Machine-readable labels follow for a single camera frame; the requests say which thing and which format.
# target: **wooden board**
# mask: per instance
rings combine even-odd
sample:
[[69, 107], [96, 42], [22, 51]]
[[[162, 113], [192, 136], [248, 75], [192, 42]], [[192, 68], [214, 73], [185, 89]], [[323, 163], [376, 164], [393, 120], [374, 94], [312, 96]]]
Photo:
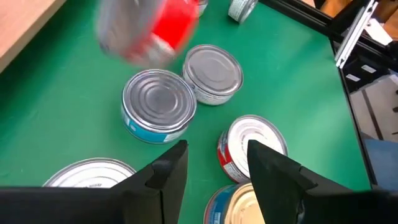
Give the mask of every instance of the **wooden board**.
[[0, 0], [0, 72], [65, 0]]

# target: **metal frame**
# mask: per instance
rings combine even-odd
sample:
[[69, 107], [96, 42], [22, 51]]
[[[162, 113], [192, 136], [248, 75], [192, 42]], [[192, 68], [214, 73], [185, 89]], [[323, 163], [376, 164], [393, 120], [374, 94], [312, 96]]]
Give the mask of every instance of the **metal frame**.
[[[363, 6], [365, 6], [366, 3], [368, 3], [367, 0], [353, 0], [338, 15], [336, 15], [335, 18], [331, 18], [318, 9], [315, 9], [300, 0], [259, 0], [259, 2], [329, 37], [331, 41], [331, 47], [335, 54], [336, 51], [333, 46], [333, 42], [342, 43], [344, 39], [342, 32], [344, 32], [353, 23], [356, 14]], [[364, 34], [361, 35], [356, 43], [354, 52], [362, 55], [378, 65], [398, 71], [398, 63], [394, 60], [388, 48], [376, 42], [375, 40], [372, 40], [370, 37], [365, 36]], [[353, 107], [349, 99], [349, 91], [345, 82], [345, 76], [343, 75], [341, 69], [338, 70], [340, 73], [341, 82], [344, 86], [346, 100], [349, 105], [350, 114], [354, 123], [358, 144], [361, 148], [366, 172], [368, 173], [369, 181], [372, 187], [373, 185], [377, 185], [377, 180], [370, 163], [368, 152], [365, 150], [358, 123], [354, 117]]]

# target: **blue label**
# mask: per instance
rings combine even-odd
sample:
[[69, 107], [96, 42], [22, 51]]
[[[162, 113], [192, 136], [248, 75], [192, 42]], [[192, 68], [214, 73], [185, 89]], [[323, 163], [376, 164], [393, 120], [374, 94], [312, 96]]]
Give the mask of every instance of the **blue label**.
[[224, 224], [226, 206], [235, 190], [236, 185], [232, 185], [218, 193], [209, 210], [207, 224]]
[[132, 119], [128, 118], [128, 115], [122, 108], [123, 120], [124, 124], [128, 128], [128, 130], [135, 135], [135, 137], [151, 143], [164, 143], [168, 134], [162, 133], [154, 133], [152, 131], [148, 131], [142, 127], [140, 127], [137, 123], [135, 123]]

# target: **metal can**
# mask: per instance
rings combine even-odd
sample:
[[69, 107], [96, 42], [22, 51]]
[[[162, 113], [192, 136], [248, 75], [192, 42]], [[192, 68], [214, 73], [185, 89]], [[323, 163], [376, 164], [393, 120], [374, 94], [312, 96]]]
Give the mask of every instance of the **metal can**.
[[96, 34], [106, 53], [160, 67], [188, 41], [197, 11], [197, 0], [102, 0]]
[[208, 202], [203, 224], [265, 224], [251, 183], [219, 189]]
[[123, 90], [122, 116], [127, 129], [149, 143], [180, 137], [195, 114], [195, 94], [178, 75], [166, 70], [144, 70]]
[[221, 168], [231, 180], [237, 183], [250, 179], [247, 156], [249, 140], [257, 140], [287, 155], [285, 139], [271, 122], [256, 115], [239, 117], [228, 131], [221, 134], [217, 147]]
[[116, 159], [85, 159], [58, 171], [44, 187], [111, 188], [135, 173], [129, 165]]
[[197, 100], [207, 105], [226, 103], [243, 85], [238, 61], [214, 45], [197, 45], [189, 50], [182, 74]]
[[200, 17], [204, 13], [208, 3], [209, 0], [199, 0], [198, 17]]
[[232, 0], [228, 15], [235, 21], [242, 23], [248, 18], [257, 2], [258, 0]]

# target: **green surface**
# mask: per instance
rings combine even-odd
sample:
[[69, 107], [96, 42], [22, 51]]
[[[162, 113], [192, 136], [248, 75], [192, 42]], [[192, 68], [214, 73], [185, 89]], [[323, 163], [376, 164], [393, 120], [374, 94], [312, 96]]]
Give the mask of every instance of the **green surface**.
[[[95, 2], [69, 0], [0, 76], [0, 184], [42, 185], [90, 157], [120, 159], [138, 170], [173, 144], [146, 144], [124, 128], [121, 91], [137, 70], [101, 53]], [[239, 26], [227, 17], [228, 4], [210, 1], [189, 48], [214, 44], [229, 51], [243, 68], [244, 85], [225, 105], [199, 105], [182, 136], [190, 148], [180, 223], [201, 223], [211, 195], [232, 184], [216, 143], [244, 114], [273, 122], [289, 157], [349, 188], [368, 189], [328, 39], [262, 4]], [[183, 55], [171, 71], [180, 73]]]

